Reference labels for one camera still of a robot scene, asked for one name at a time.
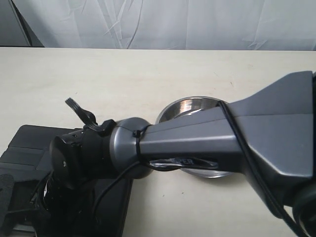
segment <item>stainless steel bowl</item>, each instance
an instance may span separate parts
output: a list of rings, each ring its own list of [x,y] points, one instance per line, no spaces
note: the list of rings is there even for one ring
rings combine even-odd
[[[199,111],[211,109],[216,106],[218,99],[207,96],[192,96],[177,100],[158,115],[156,123],[165,122],[182,116],[189,116]],[[189,174],[197,175],[204,178],[218,178],[230,175],[230,172],[215,170],[199,170],[199,169],[182,169]]]

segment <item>white table surface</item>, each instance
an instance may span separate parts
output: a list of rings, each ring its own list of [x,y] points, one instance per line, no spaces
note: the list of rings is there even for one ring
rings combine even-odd
[[[138,116],[154,123],[176,99],[232,102],[304,70],[316,70],[316,52],[0,48],[0,154],[23,124],[82,126],[68,97],[98,121]],[[242,175],[201,179],[173,171],[135,180],[123,236],[294,234]]]

